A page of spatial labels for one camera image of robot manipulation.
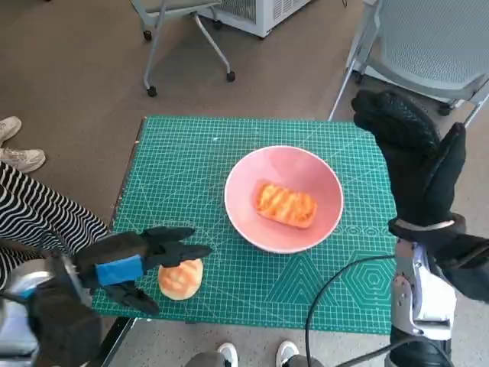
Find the pink bowl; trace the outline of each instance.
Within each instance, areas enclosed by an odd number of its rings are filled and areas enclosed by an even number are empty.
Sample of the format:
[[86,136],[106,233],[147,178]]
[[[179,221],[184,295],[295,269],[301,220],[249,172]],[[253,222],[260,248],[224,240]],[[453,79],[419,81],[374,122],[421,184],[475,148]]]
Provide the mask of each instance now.
[[[310,194],[318,203],[313,224],[296,229],[257,214],[254,195],[263,180]],[[258,149],[242,158],[228,176],[224,201],[232,225],[245,239],[279,254],[319,244],[333,232],[343,212],[343,190],[335,172],[314,154],[287,146]]]

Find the white shoe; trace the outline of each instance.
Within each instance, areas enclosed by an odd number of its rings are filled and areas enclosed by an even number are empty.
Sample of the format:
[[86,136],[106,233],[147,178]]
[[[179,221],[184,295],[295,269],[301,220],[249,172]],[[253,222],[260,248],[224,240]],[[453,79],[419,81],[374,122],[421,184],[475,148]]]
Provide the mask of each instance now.
[[238,367],[238,351],[231,343],[222,344],[217,351],[231,363],[231,367]]
[[297,346],[289,341],[280,344],[277,350],[277,357],[275,359],[275,366],[282,367],[289,359],[299,354]]
[[7,117],[0,121],[0,147],[3,142],[10,139],[21,129],[22,122],[18,117]]
[[0,161],[26,174],[42,166],[46,161],[46,156],[41,149],[15,151],[9,148],[0,148]]

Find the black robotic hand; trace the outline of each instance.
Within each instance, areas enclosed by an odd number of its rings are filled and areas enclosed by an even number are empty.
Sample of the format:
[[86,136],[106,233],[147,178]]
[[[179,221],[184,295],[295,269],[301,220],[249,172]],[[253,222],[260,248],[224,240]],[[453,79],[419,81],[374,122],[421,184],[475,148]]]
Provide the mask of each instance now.
[[390,231],[423,243],[459,291],[489,303],[489,240],[465,234],[465,219],[450,212],[465,162],[463,124],[440,141],[432,120],[396,93],[361,91],[351,104],[355,124],[374,135],[387,162],[397,208]]
[[431,226],[452,218],[455,183],[465,162],[465,128],[440,141],[433,121],[393,92],[360,91],[355,124],[371,132],[387,162],[398,218]]
[[77,252],[73,263],[84,287],[102,287],[109,298],[120,304],[158,314],[157,303],[138,289],[134,280],[159,265],[172,268],[182,261],[209,255],[212,250],[208,246],[181,242],[194,232],[191,228],[156,227],[140,235],[110,235]]

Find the chair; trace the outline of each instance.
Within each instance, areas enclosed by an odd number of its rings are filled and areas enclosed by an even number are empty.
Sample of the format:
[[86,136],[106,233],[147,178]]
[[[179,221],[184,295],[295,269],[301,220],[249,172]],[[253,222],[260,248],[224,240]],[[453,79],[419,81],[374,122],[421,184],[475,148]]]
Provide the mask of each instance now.
[[474,109],[489,96],[489,2],[487,0],[364,0],[364,17],[351,49],[333,118],[354,67],[367,67],[398,86],[438,99],[448,115],[460,101]]
[[[144,86],[147,94],[150,97],[157,95],[156,88],[149,82],[151,64],[157,48],[158,39],[160,37],[161,26],[164,20],[169,18],[179,18],[185,15],[192,15],[197,26],[200,28],[207,41],[214,47],[215,52],[219,55],[222,62],[226,66],[226,79],[229,82],[235,81],[235,73],[231,70],[228,59],[222,53],[221,49],[214,42],[211,35],[202,25],[197,11],[203,8],[212,8],[215,5],[220,5],[222,0],[131,0],[132,6],[138,13],[141,19],[143,35],[146,41],[152,41],[149,60],[147,61],[146,70],[144,71]],[[148,28],[155,28],[154,37]]]

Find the bun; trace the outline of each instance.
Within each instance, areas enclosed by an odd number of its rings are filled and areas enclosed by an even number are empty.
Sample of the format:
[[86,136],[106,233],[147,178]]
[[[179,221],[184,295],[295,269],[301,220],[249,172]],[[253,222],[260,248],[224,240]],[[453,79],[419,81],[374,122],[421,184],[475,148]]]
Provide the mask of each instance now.
[[257,190],[254,207],[267,219],[306,229],[313,224],[317,203],[308,193],[266,182]]
[[158,270],[158,284],[160,291],[172,300],[186,300],[191,298],[202,283],[204,266],[202,260],[187,260],[176,268],[164,268],[160,265]]

